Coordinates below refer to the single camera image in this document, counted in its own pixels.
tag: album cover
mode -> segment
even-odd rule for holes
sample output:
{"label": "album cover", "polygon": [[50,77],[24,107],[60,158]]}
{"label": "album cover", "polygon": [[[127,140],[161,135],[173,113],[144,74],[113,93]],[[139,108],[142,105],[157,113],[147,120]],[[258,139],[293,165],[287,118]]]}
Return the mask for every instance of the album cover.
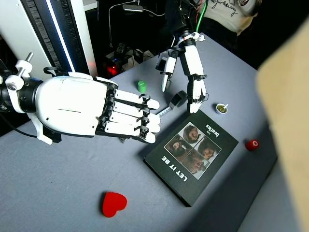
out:
{"label": "album cover", "polygon": [[192,206],[237,144],[199,110],[158,144],[145,162],[186,206]]}

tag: green object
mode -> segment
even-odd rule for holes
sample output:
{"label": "green object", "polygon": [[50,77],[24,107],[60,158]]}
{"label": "green object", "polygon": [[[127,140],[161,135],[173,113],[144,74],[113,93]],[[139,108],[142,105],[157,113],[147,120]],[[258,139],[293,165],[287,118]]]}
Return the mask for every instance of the green object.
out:
{"label": "green object", "polygon": [[139,81],[138,82],[138,90],[140,93],[145,93],[147,91],[147,82]]}
{"label": "green object", "polygon": [[207,6],[208,6],[208,0],[205,0],[204,8],[202,10],[201,16],[198,19],[196,32],[198,32],[199,25],[200,25],[200,23],[201,23],[201,21],[202,21],[202,19],[204,17],[204,14],[206,12]]}

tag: green bottle cap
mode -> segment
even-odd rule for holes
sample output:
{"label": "green bottle cap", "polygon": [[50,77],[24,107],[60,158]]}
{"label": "green bottle cap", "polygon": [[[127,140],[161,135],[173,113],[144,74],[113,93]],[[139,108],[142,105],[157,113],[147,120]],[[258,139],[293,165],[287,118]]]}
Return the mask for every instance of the green bottle cap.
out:
{"label": "green bottle cap", "polygon": [[141,93],[145,93],[147,91],[147,82],[139,81],[138,82],[138,90]]}

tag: led strip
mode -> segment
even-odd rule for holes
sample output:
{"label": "led strip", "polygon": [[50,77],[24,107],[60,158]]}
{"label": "led strip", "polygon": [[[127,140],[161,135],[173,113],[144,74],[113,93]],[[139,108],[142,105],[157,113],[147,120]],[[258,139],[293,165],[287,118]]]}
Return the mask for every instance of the led strip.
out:
{"label": "led strip", "polygon": [[67,56],[67,59],[68,59],[68,62],[69,62],[69,65],[71,67],[71,71],[72,72],[75,72],[75,69],[74,69],[74,66],[73,66],[73,63],[72,63],[72,60],[71,60],[71,57],[69,55],[69,52],[68,52],[68,49],[67,49],[67,46],[64,42],[64,39],[63,39],[63,36],[62,36],[62,33],[61,33],[61,30],[60,30],[60,27],[59,27],[59,24],[57,22],[57,19],[56,19],[56,16],[55,16],[55,13],[54,13],[54,10],[53,10],[53,7],[50,3],[50,0],[46,0],[46,3],[47,3],[47,6],[48,6],[48,9],[49,9],[49,12],[50,12],[50,15],[53,19],[53,22],[54,22],[54,26],[56,28],[56,31],[58,33],[58,36],[59,36],[59,39],[61,41],[61,44],[62,44],[62,47],[63,47],[63,50],[64,50],[64,53],[66,54]]}

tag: table surface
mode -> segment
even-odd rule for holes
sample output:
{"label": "table surface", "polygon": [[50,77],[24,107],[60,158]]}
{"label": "table surface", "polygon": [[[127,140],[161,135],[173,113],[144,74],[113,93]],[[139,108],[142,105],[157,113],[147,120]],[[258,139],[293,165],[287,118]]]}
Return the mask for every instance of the table surface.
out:
{"label": "table surface", "polygon": [[[235,137],[239,144],[195,205],[187,208],[148,168],[143,158],[153,148],[136,140],[80,138],[63,135],[48,146],[13,131],[0,138],[0,231],[236,231],[271,170],[276,152],[255,86],[256,70],[212,39],[197,47],[208,75],[209,99],[201,110]],[[162,93],[156,58],[124,72],[113,81],[121,90],[138,94],[137,82],[147,81],[147,93],[167,107],[171,97],[186,90],[180,61],[169,91]],[[227,115],[214,104],[228,103]],[[186,106],[161,118],[160,142],[181,121]],[[35,133],[29,122],[20,130]],[[244,141],[259,139],[254,152]],[[113,218],[101,213],[106,191],[128,199]]]}

